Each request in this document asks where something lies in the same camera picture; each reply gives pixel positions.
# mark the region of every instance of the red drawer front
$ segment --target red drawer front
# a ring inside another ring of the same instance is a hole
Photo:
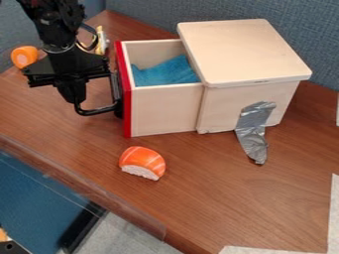
[[[122,43],[120,41],[116,41],[114,43],[114,49],[115,49],[115,59],[117,62],[117,68],[120,75],[122,90],[123,90],[123,107],[124,107],[124,115],[123,115],[123,121],[124,121],[124,136],[126,138],[130,138],[131,133],[131,110],[132,110],[132,89],[131,89],[131,83],[130,78],[128,77],[128,72],[126,68],[126,61],[124,58],[124,53],[122,50]]]

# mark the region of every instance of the gray duct tape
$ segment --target gray duct tape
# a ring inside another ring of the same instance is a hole
[[[272,111],[277,107],[274,102],[257,102],[242,109],[235,132],[245,153],[256,164],[264,164],[268,156],[268,143],[265,140],[265,125]]]

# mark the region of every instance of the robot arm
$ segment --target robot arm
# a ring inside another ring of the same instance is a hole
[[[47,53],[46,57],[22,70],[29,80],[29,86],[53,85],[67,102],[74,104],[75,111],[80,115],[109,111],[116,111],[117,114],[121,111],[120,87],[110,71],[109,60],[87,52],[94,49],[98,38],[94,29],[82,23],[85,18],[84,6],[78,4],[77,0],[17,1],[34,22],[44,43],[43,50]],[[76,39],[80,27],[94,36],[88,48]],[[98,77],[110,79],[114,103],[83,110],[80,103],[86,99],[86,83]]]

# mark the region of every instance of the salmon sushi toy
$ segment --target salmon sushi toy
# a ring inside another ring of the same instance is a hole
[[[130,147],[120,157],[123,172],[157,181],[165,173],[164,158],[145,147]]]

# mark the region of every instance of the wooden box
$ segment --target wooden box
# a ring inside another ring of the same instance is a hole
[[[264,19],[186,22],[177,30],[205,91],[198,133],[234,130],[242,108],[277,104],[267,126],[279,124],[311,70]]]
[[[147,68],[186,54],[181,40],[116,42],[117,64],[123,88],[124,135],[195,131],[202,83],[136,87],[131,64]]]
[[[311,70],[263,19],[179,23],[181,40],[115,44],[123,86],[126,137],[235,129],[242,108],[274,101],[279,124]],[[136,87],[131,64],[148,68],[186,54],[199,83]]]

